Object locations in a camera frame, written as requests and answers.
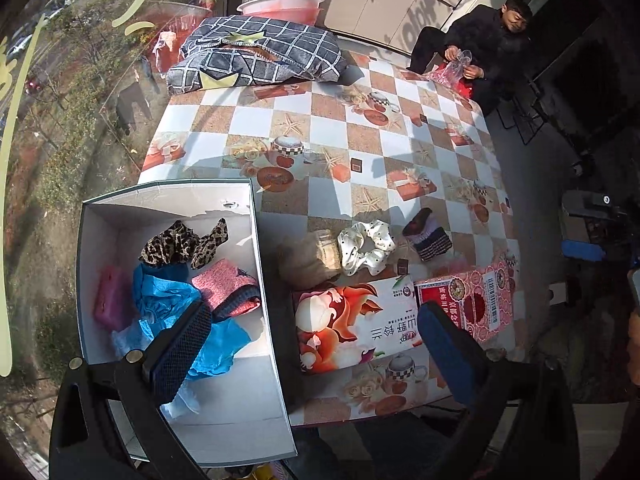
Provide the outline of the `pink plastic basin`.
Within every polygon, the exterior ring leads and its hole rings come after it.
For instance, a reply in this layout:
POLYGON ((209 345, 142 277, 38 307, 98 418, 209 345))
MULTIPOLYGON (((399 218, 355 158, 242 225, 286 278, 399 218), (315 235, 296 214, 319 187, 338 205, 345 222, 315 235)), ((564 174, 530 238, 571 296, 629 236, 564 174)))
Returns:
POLYGON ((240 4, 236 10, 242 15, 314 26, 322 3, 324 0, 250 0, 240 4))

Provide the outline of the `checkered floral tablecloth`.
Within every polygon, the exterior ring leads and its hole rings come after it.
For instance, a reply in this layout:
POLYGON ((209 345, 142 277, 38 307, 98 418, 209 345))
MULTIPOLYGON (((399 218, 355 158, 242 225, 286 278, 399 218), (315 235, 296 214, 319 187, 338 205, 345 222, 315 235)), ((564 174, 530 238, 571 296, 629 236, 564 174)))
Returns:
POLYGON ((278 84, 173 96, 142 182, 247 178, 266 257, 287 238, 357 221, 390 226, 382 274, 415 281, 484 268, 513 271, 513 321, 488 341, 515 346, 524 320, 512 209, 480 107, 389 62, 356 55, 344 84, 278 84), (402 236, 431 208, 452 241, 427 262, 402 236))

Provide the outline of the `orange floral tissue pack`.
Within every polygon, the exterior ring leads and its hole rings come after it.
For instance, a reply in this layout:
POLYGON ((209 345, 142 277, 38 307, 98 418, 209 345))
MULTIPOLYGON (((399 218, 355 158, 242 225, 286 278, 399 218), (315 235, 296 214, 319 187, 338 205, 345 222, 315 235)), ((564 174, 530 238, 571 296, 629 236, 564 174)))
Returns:
POLYGON ((407 275, 302 292, 293 307, 305 374, 342 370, 422 344, 416 290, 407 275))

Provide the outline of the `dark plaid pillow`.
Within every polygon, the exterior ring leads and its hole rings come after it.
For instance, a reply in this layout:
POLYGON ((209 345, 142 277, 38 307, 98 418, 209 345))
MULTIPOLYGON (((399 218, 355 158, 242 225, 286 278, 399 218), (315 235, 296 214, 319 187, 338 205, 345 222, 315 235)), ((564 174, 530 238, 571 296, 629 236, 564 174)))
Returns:
POLYGON ((172 96, 198 90, 271 86, 290 80, 335 82, 347 60, 332 32, 275 18, 206 18, 166 73, 172 96))

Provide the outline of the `leopard print scrunchie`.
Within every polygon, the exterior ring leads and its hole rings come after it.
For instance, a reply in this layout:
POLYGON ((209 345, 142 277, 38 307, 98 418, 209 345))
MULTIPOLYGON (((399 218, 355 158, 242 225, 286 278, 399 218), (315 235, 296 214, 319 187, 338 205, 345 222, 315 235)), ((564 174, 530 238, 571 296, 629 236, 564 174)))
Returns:
POLYGON ((215 258, 218 247, 228 239, 225 218, 220 218, 216 226, 203 236, 199 236, 182 221, 177 220, 144 244, 139 260, 155 269, 184 263, 192 270, 198 270, 215 258))

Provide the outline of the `beige burlap pouch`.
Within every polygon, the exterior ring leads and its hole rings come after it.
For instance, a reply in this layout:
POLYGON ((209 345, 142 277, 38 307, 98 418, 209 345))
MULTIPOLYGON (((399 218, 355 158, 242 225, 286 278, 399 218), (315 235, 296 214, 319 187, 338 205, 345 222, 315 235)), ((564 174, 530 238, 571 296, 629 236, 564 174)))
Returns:
POLYGON ((277 249, 280 278, 294 289, 310 289, 342 272, 341 253, 330 230, 287 237, 277 249))

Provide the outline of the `seated person in black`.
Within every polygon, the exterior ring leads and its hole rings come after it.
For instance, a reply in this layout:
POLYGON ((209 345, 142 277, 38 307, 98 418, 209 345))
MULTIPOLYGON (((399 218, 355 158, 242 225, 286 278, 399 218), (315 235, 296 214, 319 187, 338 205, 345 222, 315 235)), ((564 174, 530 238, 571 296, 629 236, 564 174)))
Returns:
POLYGON ((423 74, 434 54, 451 62, 459 52, 470 51, 463 78, 471 84, 473 101, 489 115, 523 76, 532 17, 524 0, 506 0, 499 9, 480 4, 446 32, 427 26, 412 49, 408 70, 423 74))

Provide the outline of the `pink knit sock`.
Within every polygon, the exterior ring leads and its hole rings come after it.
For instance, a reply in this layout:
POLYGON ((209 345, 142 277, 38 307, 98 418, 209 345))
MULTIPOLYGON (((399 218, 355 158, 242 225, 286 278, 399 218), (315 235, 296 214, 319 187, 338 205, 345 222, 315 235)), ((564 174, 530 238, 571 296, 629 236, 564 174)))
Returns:
POLYGON ((192 285, 212 311, 215 323, 250 313, 262 306, 256 278, 228 259, 221 259, 194 276, 192 285))

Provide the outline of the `red plastic bag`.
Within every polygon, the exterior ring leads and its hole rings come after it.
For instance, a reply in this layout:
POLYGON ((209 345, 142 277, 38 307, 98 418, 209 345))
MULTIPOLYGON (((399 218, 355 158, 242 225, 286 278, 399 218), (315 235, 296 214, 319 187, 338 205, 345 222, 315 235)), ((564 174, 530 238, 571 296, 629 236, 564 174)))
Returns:
POLYGON ((472 53, 462 50, 452 62, 447 62, 435 53, 424 76, 443 87, 457 93, 465 99, 471 99, 473 94, 472 82, 464 78, 464 69, 471 64, 472 53))

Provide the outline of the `blue plastic shoe cover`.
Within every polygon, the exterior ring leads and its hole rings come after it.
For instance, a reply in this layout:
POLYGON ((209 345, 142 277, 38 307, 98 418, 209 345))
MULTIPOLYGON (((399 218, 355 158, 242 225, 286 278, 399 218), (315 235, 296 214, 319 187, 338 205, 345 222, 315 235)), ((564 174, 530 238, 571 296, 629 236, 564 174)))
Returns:
POLYGON ((183 312, 201 300, 201 293, 189 282, 185 263, 152 268, 140 263, 134 269, 132 300, 138 310, 143 337, 151 341, 171 328, 183 312))

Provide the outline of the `pink bubble wrap block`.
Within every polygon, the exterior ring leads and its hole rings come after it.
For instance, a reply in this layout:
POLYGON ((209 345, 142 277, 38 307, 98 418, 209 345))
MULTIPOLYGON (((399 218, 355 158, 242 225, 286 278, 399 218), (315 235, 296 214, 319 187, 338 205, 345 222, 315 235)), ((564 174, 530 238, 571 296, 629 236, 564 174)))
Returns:
POLYGON ((111 332, 121 332, 134 318, 130 275, 118 266, 104 266, 101 271, 93 317, 111 332))

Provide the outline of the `white polka dot scrunchie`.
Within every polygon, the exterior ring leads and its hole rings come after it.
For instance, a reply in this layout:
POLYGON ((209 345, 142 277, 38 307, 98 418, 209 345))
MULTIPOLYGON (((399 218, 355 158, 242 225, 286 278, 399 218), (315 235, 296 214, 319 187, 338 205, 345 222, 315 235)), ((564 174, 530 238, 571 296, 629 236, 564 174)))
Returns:
POLYGON ((390 226, 381 220, 357 221, 337 235, 343 273, 353 276, 362 268, 371 276, 383 272, 396 249, 390 226))

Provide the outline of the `purple striped knit sock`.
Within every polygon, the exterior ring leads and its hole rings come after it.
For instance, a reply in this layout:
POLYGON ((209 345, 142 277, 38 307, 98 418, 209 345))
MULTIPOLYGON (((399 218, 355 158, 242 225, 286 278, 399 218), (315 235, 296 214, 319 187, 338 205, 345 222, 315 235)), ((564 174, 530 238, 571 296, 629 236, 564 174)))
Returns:
POLYGON ((424 262, 443 255, 452 241, 431 208, 422 208, 402 229, 402 236, 424 262))

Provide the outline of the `red patterned cardboard box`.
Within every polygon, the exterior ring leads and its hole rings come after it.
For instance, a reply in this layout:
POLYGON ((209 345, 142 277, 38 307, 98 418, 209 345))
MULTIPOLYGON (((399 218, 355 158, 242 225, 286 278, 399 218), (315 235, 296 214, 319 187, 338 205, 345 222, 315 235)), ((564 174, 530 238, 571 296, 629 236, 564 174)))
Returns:
POLYGON ((418 304, 435 301, 455 326, 478 342, 513 321, 513 271, 499 259, 484 268, 416 282, 418 304))

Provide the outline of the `white open storage box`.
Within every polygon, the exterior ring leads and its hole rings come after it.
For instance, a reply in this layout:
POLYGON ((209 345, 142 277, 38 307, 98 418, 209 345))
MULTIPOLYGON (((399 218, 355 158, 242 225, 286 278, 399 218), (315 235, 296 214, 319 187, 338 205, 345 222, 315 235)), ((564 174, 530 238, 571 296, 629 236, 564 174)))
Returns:
POLYGON ((253 190, 247 180, 154 182, 87 200, 76 264, 82 355, 66 373, 55 422, 78 404, 80 430, 102 413, 119 463, 144 458, 165 478, 296 452, 268 310, 229 318, 224 300, 264 296, 253 190))

